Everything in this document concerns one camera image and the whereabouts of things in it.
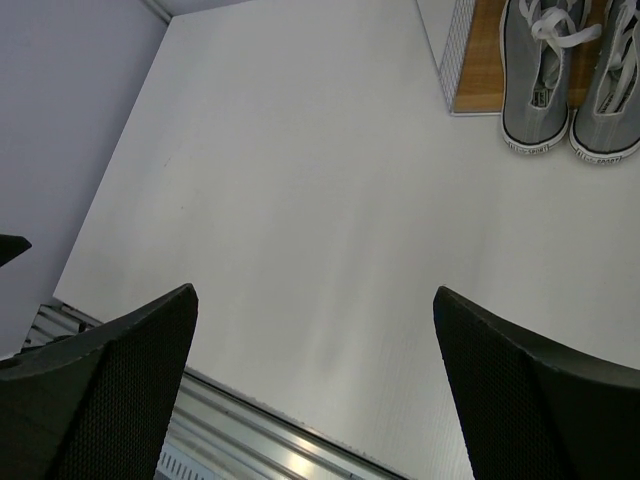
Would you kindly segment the grey sneaker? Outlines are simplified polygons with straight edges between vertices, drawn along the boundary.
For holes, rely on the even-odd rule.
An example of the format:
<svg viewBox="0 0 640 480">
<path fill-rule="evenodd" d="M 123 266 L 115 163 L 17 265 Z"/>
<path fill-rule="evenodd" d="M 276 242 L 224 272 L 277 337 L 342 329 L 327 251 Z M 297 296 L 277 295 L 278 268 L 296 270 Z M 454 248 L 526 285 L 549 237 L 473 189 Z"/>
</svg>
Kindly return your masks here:
<svg viewBox="0 0 640 480">
<path fill-rule="evenodd" d="M 504 91 L 500 111 L 505 143 L 524 155 L 542 154 L 569 128 L 573 49 L 601 35 L 587 26 L 590 1 L 511 0 L 500 23 Z"/>
<path fill-rule="evenodd" d="M 639 150 L 639 3 L 606 5 L 598 61 L 570 126 L 569 142 L 587 162 L 610 165 Z"/>
</svg>

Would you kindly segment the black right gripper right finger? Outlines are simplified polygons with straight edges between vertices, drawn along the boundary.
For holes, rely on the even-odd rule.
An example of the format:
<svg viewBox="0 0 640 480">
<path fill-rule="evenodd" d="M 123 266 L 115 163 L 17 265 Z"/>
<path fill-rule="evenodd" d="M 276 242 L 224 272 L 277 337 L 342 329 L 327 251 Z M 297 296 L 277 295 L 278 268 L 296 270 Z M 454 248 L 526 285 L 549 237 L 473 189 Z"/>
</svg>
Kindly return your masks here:
<svg viewBox="0 0 640 480">
<path fill-rule="evenodd" d="M 636 479 L 639 372 L 441 286 L 436 336 L 477 479 Z"/>
</svg>

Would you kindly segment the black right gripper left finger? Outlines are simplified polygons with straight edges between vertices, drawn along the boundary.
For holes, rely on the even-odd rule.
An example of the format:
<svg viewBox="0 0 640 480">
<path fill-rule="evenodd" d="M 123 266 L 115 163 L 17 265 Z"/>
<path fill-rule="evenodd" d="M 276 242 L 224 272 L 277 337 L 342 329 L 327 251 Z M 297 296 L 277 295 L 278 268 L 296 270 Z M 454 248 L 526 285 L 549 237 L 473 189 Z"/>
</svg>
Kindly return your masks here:
<svg viewBox="0 0 640 480">
<path fill-rule="evenodd" d="M 2 360 L 2 478 L 153 478 L 197 317 L 185 284 Z"/>
</svg>

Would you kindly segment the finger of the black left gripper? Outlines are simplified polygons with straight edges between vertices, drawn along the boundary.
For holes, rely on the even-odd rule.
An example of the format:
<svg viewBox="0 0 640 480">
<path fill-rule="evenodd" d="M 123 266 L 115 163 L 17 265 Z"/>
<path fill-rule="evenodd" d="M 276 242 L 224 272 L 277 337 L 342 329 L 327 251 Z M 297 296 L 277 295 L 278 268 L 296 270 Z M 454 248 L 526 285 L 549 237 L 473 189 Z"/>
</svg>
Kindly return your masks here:
<svg viewBox="0 0 640 480">
<path fill-rule="evenodd" d="M 23 236 L 0 235 L 0 266 L 4 266 L 16 257 L 20 256 L 32 247 L 32 244 Z"/>
</svg>

